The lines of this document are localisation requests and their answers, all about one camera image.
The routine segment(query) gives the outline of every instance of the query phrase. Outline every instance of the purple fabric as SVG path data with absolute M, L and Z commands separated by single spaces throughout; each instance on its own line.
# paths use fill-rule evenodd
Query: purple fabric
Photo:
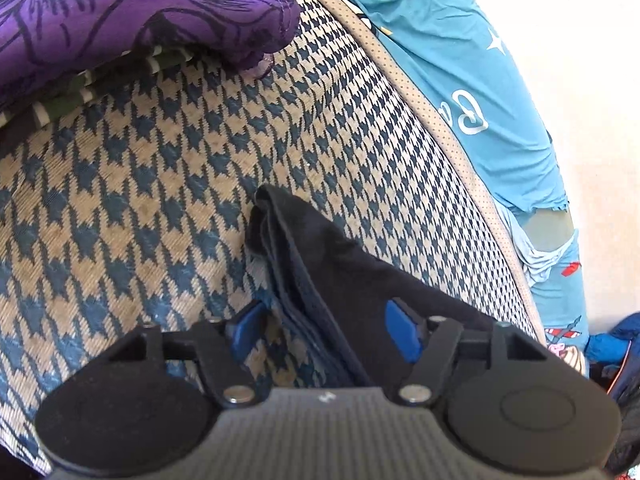
M 198 43 L 239 69 L 293 39 L 295 0 L 0 0 L 0 110 L 139 46 Z

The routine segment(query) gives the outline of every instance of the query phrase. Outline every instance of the bed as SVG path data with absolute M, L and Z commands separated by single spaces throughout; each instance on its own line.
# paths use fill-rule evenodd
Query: bed
M 545 341 L 510 234 L 441 115 L 343 1 L 297 2 L 297 34 L 263 79 L 196 54 L 0 160 L 0 442 L 37 470 L 40 401 L 138 323 L 181 330 L 256 298 L 277 312 L 243 243 L 264 182 Z M 276 320 L 247 364 L 262 384 L 322 385 Z

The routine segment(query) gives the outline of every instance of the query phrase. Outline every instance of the beige polka dot trim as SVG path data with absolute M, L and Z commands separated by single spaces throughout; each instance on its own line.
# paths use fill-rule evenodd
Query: beige polka dot trim
M 533 301 L 531 291 L 522 271 L 511 236 L 498 216 L 494 200 L 489 194 L 484 183 L 480 180 L 469 161 L 462 146 L 443 120 L 441 115 L 431 105 L 427 98 L 416 88 L 414 83 L 406 76 L 398 64 L 386 51 L 384 46 L 376 39 L 364 23 L 341 0 L 318 0 L 342 26 L 358 41 L 358 44 L 376 63 L 380 71 L 402 96 L 408 107 L 420 119 L 427 131 L 438 143 L 445 156 L 449 159 L 456 173 L 462 180 L 466 190 L 480 210 L 484 221 L 489 226 L 498 247 L 502 251 L 505 260 L 511 270 L 513 279 L 518 287 L 520 296 L 529 315 L 529 319 L 536 330 L 536 335 L 541 343 L 546 342 L 540 314 Z

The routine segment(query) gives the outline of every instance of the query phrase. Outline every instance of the gray ribbed surface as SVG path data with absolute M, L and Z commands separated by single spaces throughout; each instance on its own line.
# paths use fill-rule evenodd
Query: gray ribbed surface
M 189 457 L 140 480 L 469 480 L 522 478 L 469 458 L 431 412 L 378 388 L 273 390 L 264 405 L 226 412 Z M 54 473 L 51 480 L 82 477 Z M 604 480 L 597 470 L 547 480 Z

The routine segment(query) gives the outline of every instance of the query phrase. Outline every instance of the white star print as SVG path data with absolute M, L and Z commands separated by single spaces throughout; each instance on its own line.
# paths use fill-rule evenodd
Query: white star print
M 492 40 L 491 40 L 491 45 L 489 45 L 486 49 L 491 50 L 492 48 L 497 48 L 504 56 L 505 53 L 504 53 L 504 48 L 502 47 L 502 40 L 498 38 L 498 36 L 496 36 L 491 29 L 489 29 L 489 34 L 491 34 Z

